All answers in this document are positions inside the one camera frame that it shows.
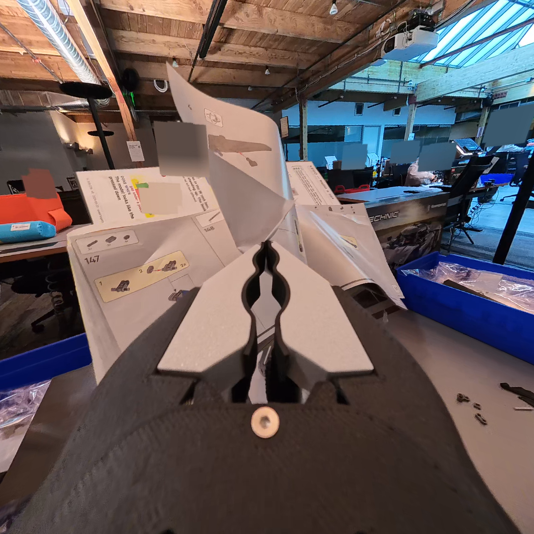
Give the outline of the black floor lamp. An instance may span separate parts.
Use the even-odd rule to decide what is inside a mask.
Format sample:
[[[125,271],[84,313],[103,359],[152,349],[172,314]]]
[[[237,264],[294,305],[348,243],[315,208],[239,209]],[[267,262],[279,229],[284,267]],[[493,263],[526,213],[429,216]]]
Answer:
[[[112,97],[113,92],[106,85],[93,84],[87,82],[64,82],[59,84],[59,89],[67,96],[84,98],[88,101],[90,112],[93,118],[93,122],[96,126],[97,137],[100,140],[103,153],[105,155],[108,167],[110,170],[114,170],[115,166],[109,151],[109,147],[106,141],[102,125],[100,123],[96,100],[103,100]]]

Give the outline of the white projector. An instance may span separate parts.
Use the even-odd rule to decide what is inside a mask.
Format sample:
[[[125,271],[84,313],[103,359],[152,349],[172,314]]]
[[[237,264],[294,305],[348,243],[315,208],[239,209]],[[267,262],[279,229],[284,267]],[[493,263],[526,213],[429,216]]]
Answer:
[[[439,35],[420,27],[389,37],[381,49],[384,60],[409,61],[437,47]]]

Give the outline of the black office chair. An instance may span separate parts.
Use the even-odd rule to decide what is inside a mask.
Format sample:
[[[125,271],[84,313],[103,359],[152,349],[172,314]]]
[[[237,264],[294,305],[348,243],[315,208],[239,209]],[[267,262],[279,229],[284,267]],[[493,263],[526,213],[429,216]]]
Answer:
[[[34,271],[32,274],[15,277],[11,290],[16,294],[31,294],[34,297],[46,293],[50,295],[50,311],[30,324],[34,333],[41,333],[44,330],[44,321],[50,317],[56,317],[61,334],[73,332],[80,305],[70,268]]]
[[[453,239],[456,235],[462,233],[468,238],[471,244],[474,244],[472,238],[466,230],[468,222],[468,198],[471,189],[474,188],[484,171],[489,171],[497,163],[499,158],[495,155],[484,157],[473,156],[469,160],[464,170],[460,173],[455,183],[451,186],[449,201],[447,203],[443,229],[450,230],[450,238],[446,245],[441,245],[441,249],[451,251]]]

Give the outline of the clear plastic bags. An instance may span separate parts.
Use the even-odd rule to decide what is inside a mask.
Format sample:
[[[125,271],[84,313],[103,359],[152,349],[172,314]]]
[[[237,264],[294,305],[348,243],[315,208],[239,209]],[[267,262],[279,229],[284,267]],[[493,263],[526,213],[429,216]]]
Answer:
[[[439,261],[436,266],[408,269],[404,273],[533,314],[533,275],[524,270],[497,272]]]
[[[50,380],[1,391],[1,473],[9,469],[49,385]]]

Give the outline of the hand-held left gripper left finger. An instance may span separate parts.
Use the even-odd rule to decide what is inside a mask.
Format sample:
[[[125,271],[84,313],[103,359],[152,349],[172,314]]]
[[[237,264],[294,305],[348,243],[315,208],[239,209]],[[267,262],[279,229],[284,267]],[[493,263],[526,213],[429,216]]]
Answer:
[[[157,371],[199,379],[245,403],[257,363],[253,305],[261,295],[266,242],[253,245],[198,289]]]

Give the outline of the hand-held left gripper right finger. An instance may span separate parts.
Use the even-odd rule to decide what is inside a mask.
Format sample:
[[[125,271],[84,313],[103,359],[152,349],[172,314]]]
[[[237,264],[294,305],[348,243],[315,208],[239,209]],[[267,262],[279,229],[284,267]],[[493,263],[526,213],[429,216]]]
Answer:
[[[334,288],[280,244],[267,242],[271,293],[280,310],[267,364],[267,400],[299,403],[320,382],[374,372]]]

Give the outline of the wooden office table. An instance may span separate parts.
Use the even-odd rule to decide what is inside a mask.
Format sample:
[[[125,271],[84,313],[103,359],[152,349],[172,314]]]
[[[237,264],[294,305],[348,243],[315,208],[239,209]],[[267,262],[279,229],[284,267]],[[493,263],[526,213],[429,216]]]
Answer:
[[[449,205],[457,204],[462,197],[465,199],[484,196],[498,191],[498,186],[478,187],[469,190],[466,194],[453,193],[451,186],[420,186],[420,187],[401,187],[394,186],[385,189],[372,189],[369,191],[360,191],[356,193],[346,193],[337,196],[341,204],[357,204],[367,202],[371,204],[391,204],[404,202],[408,200],[423,199],[425,197],[440,196],[447,193],[449,195]]]

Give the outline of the orange bag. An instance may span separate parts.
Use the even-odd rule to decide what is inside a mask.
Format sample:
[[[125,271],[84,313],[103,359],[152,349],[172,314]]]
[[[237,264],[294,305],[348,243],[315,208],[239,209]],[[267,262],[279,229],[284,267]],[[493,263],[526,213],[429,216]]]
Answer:
[[[61,231],[73,224],[58,193],[48,199],[28,197],[25,193],[1,196],[1,224],[42,221]]]

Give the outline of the black box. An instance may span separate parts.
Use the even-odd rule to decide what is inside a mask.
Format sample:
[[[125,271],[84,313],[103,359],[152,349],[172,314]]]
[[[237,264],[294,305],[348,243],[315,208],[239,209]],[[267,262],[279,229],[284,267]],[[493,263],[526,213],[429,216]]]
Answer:
[[[439,250],[448,199],[449,195],[443,193],[365,203],[393,274],[405,264]]]

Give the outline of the metal ventilation duct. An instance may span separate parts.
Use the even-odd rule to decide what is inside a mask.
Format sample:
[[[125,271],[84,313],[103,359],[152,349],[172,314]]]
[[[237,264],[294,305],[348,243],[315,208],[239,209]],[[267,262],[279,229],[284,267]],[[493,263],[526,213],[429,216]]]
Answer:
[[[100,84],[50,1],[17,1],[81,82]]]

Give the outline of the lego instruction booklet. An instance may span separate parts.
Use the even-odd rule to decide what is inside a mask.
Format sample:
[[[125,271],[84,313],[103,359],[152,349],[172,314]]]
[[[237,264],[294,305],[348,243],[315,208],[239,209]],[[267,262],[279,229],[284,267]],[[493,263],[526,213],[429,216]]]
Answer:
[[[406,309],[364,204],[286,162],[266,115],[210,97],[166,65],[182,122],[154,123],[159,166],[77,174],[93,224],[68,253],[96,381],[186,292],[272,239],[331,285]]]

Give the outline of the blue plastic bin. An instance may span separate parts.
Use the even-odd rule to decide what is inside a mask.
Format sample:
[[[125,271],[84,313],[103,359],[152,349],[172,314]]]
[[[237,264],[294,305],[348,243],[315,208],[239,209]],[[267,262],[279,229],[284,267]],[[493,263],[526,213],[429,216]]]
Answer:
[[[404,273],[436,266],[439,261],[497,272],[522,269],[434,252],[397,269],[397,282],[408,309],[533,364],[533,314]]]
[[[1,360],[1,391],[49,381],[92,364],[85,334]]]

